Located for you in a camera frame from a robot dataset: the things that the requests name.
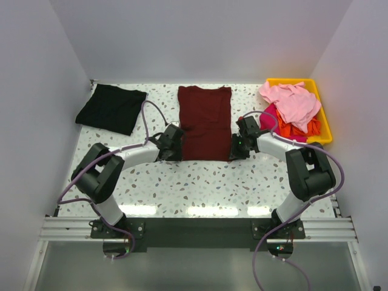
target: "terrazzo tabletop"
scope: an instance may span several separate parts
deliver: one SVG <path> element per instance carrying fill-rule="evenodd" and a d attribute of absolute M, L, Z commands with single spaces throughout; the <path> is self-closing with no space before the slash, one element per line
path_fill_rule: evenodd
<path fill-rule="evenodd" d="M 252 110 L 264 110 L 268 103 L 258 94 L 260 84 L 114 84 L 126 90 L 148 93 L 168 122 L 179 121 L 177 99 L 180 85 L 205 89 L 232 88 L 232 133 L 238 131 L 238 117 Z M 164 131 L 158 111 L 147 104 L 144 114 L 150 135 Z M 67 182 L 89 148 L 96 142 L 106 146 L 137 144 L 145 138 L 139 115 L 131 136 L 82 126 Z M 270 217 L 290 190 L 286 164 L 265 153 L 251 153 L 244 161 L 184 161 L 141 164 L 121 173 L 114 196 L 127 216 L 141 217 Z M 84 197 L 73 187 L 66 199 Z M 85 202 L 63 205 L 58 216 L 96 216 Z M 330 198 L 309 207 L 302 218 L 333 218 Z"/>

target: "pink cloth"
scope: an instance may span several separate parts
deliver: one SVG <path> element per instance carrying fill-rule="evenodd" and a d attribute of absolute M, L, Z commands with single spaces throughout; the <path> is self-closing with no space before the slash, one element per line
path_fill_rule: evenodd
<path fill-rule="evenodd" d="M 304 133 L 307 133 L 307 124 L 321 108 L 315 94 L 304 88 L 304 82 L 270 87 L 267 81 L 259 92 L 268 103 L 274 103 L 285 123 L 291 122 Z"/>
<path fill-rule="evenodd" d="M 269 105 L 265 109 L 265 112 L 273 115 L 276 119 L 278 119 L 276 115 L 276 107 L 274 104 Z M 267 114 L 260 114 L 259 121 L 260 121 L 260 129 L 272 129 L 272 127 L 275 126 L 275 120 L 273 120 L 273 118 L 271 116 L 268 116 Z M 279 125 L 274 130 L 274 132 L 277 135 L 280 135 Z M 305 136 L 300 136 L 300 135 L 292 135 L 288 137 L 288 139 L 299 141 L 299 142 L 307 141 L 307 138 Z"/>

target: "yellow basket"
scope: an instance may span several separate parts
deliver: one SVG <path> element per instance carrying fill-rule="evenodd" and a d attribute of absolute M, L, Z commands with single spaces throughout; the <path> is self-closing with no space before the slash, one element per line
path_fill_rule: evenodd
<path fill-rule="evenodd" d="M 269 86 L 279 85 L 279 84 L 291 84 L 295 85 L 299 82 L 304 82 L 306 90 L 311 93 L 314 93 L 316 98 L 321 101 L 321 98 L 318 94 L 318 89 L 316 88 L 315 81 L 313 79 L 287 79 L 287 78 L 269 78 L 267 79 Z M 328 144 L 333 141 L 332 133 L 330 132 L 329 124 L 327 123 L 325 111 L 323 110 L 323 105 L 319 110 L 316 118 L 321 121 L 321 135 L 310 136 L 307 139 L 308 143 L 318 142 L 320 144 Z"/>

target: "wall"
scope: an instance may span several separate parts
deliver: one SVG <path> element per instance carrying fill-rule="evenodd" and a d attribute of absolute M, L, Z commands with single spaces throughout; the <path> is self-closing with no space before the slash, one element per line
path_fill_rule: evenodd
<path fill-rule="evenodd" d="M 0 282 L 21 290 L 69 167 L 89 81 L 46 0 L 0 9 Z"/>
<path fill-rule="evenodd" d="M 51 0 L 89 78 L 308 77 L 352 0 Z"/>
<path fill-rule="evenodd" d="M 338 195 L 351 215 L 374 285 L 388 289 L 388 2 L 354 0 L 312 77 L 324 101 L 346 171 Z"/>

